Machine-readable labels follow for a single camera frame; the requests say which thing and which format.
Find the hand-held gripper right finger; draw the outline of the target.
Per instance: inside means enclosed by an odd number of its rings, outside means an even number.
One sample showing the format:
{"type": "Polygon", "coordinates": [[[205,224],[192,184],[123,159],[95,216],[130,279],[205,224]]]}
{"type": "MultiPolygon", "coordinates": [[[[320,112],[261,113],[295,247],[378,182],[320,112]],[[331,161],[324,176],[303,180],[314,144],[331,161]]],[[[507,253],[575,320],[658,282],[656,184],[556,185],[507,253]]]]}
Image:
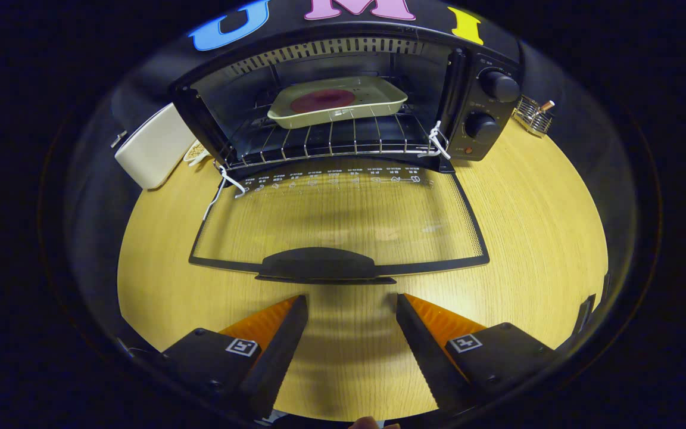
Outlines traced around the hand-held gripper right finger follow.
{"type": "Polygon", "coordinates": [[[441,412],[488,405],[556,358],[512,323],[487,328],[419,297],[397,296],[397,322],[441,412]]]}

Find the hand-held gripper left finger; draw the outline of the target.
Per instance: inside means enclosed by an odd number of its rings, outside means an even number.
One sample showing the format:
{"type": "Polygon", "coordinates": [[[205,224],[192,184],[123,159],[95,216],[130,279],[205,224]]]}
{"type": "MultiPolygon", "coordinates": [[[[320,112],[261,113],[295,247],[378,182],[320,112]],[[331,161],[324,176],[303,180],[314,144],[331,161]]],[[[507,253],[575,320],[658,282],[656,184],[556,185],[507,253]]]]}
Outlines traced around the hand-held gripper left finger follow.
{"type": "Polygon", "coordinates": [[[161,369],[212,408],[267,418],[307,321],[307,296],[297,295],[220,331],[195,328],[161,353],[161,369]]]}

